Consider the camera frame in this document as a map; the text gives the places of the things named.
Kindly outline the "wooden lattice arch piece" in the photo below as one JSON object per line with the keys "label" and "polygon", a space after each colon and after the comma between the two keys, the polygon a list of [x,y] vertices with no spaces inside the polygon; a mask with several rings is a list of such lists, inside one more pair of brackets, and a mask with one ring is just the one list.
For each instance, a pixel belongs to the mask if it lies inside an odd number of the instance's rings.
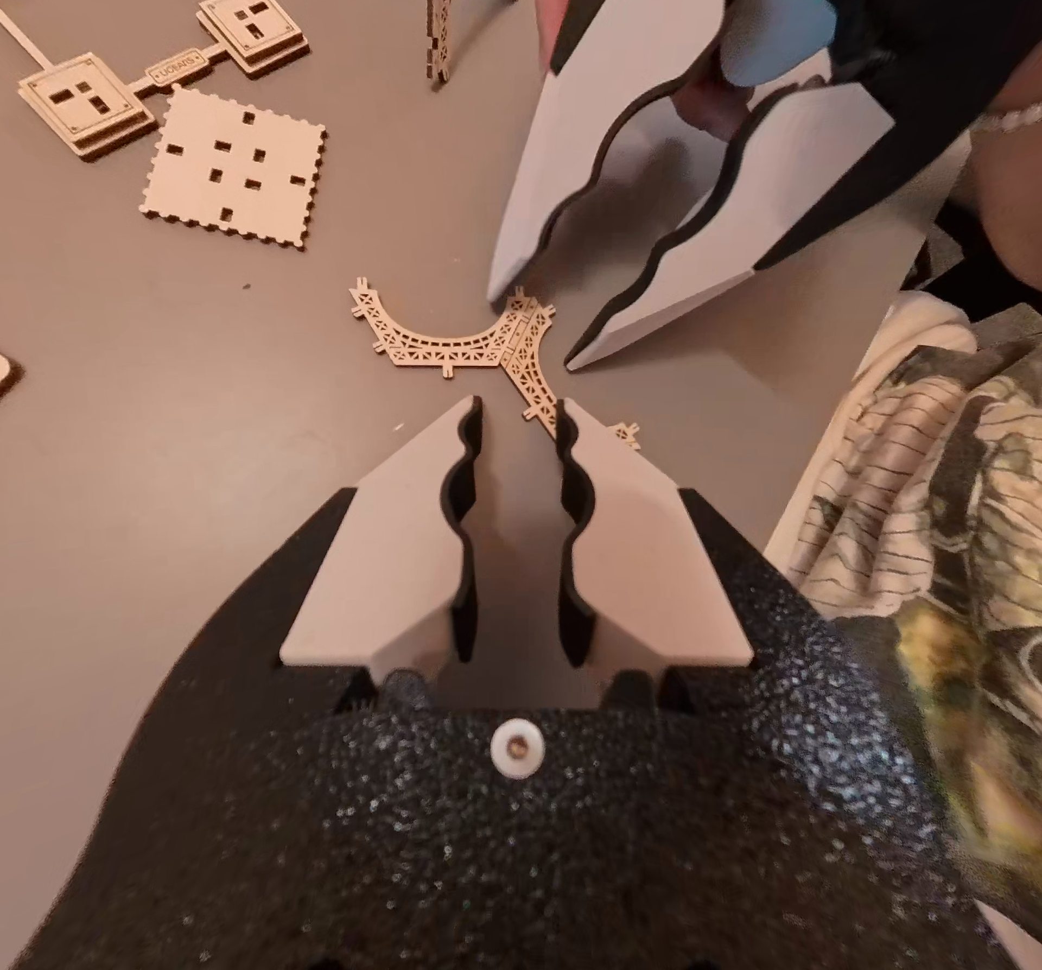
{"label": "wooden lattice arch piece", "polygon": [[493,369],[521,374],[529,363],[539,366],[538,340],[552,324],[555,309],[528,297],[521,287],[507,299],[498,320],[476,334],[436,338],[412,331],[391,318],[378,292],[359,277],[350,290],[352,315],[365,320],[375,340],[373,350],[397,366],[437,367],[446,379],[463,367]]}
{"label": "wooden lattice arch piece", "polygon": [[557,398],[544,375],[541,348],[554,313],[553,306],[542,305],[522,287],[516,287],[506,299],[494,334],[498,364],[526,403],[523,417],[537,420],[553,440]]}

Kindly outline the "person's right forearm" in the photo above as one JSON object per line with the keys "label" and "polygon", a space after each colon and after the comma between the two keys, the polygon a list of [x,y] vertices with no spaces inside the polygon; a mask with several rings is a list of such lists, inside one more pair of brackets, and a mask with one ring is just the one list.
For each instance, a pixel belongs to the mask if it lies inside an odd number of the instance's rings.
{"label": "person's right forearm", "polygon": [[971,169],[994,253],[1019,281],[1041,290],[1041,125],[973,136]]}

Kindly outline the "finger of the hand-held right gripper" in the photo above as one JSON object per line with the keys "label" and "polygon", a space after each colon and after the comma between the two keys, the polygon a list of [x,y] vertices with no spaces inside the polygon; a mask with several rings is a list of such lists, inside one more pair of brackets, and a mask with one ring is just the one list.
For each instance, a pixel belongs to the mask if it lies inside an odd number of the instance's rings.
{"label": "finger of the hand-held right gripper", "polygon": [[569,0],[494,247],[495,302],[596,183],[636,111],[678,88],[713,48],[725,0]]}
{"label": "finger of the hand-held right gripper", "polygon": [[[832,0],[735,0],[721,69],[737,86],[761,86],[826,48],[838,26]],[[748,279],[893,127],[857,82],[793,83],[764,97],[731,138],[701,206],[658,241],[641,276],[596,315],[566,368],[602,360]]]}

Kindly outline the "person's right hand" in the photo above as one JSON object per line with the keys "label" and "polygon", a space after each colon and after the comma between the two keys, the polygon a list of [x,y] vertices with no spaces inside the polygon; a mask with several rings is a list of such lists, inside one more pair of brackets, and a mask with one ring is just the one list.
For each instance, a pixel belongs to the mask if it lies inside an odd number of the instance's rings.
{"label": "person's right hand", "polygon": [[[536,0],[539,56],[544,74],[549,72],[568,5],[569,0]],[[751,91],[726,80],[716,48],[714,42],[696,56],[684,72],[679,86],[671,94],[671,101],[685,123],[718,141],[728,142],[748,115]]]}

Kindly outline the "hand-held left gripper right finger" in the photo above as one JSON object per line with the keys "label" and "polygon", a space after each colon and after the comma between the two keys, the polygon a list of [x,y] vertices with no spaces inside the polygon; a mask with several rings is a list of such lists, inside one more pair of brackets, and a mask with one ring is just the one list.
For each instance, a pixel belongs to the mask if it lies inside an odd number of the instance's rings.
{"label": "hand-held left gripper right finger", "polygon": [[685,490],[572,399],[556,404],[563,548],[559,635],[601,687],[626,671],[746,668],[754,652]]}

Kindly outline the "square slotted wooden plate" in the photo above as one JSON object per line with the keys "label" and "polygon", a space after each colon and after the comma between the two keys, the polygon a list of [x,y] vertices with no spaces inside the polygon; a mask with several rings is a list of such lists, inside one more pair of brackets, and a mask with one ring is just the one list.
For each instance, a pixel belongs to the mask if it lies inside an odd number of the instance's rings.
{"label": "square slotted wooden plate", "polygon": [[176,86],[138,210],[302,251],[327,136],[323,125]]}

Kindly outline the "grey desk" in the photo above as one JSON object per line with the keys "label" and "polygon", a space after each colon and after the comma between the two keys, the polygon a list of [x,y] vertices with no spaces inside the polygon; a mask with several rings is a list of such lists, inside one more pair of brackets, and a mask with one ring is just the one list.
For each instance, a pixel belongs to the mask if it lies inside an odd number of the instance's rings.
{"label": "grey desk", "polygon": [[[157,136],[75,157],[17,92],[2,33],[2,968],[72,872],[137,723],[210,616],[336,491],[464,395],[485,403],[479,630],[451,705],[589,705],[556,637],[568,520],[551,439],[496,370],[402,370],[351,315],[359,276],[411,329],[490,324],[488,267],[541,88],[532,0],[277,0],[311,53],[201,91],[327,130],[306,248],[138,212]],[[907,186],[814,247],[575,374],[562,362],[706,186],[717,143],[668,103],[521,284],[555,305],[552,388],[762,549],[905,278]]]}

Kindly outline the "wooden tower base frame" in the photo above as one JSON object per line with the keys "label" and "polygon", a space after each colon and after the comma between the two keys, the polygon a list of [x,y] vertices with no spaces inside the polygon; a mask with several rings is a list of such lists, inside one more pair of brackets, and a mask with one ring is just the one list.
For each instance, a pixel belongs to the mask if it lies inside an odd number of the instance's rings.
{"label": "wooden tower base frame", "polygon": [[93,161],[157,128],[147,98],[187,86],[219,63],[232,61],[257,79],[309,52],[303,30],[278,0],[203,0],[196,17],[208,43],[147,66],[130,82],[93,52],[51,60],[6,11],[1,25],[36,66],[19,80],[19,96],[73,154]]}

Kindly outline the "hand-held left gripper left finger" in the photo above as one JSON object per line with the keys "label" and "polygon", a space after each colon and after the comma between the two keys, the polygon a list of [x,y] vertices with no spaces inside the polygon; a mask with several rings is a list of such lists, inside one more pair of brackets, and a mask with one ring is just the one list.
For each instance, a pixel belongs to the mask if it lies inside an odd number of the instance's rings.
{"label": "hand-held left gripper left finger", "polygon": [[466,396],[357,487],[280,647],[287,667],[397,671],[433,681],[471,661],[477,635],[473,545],[482,400]]}

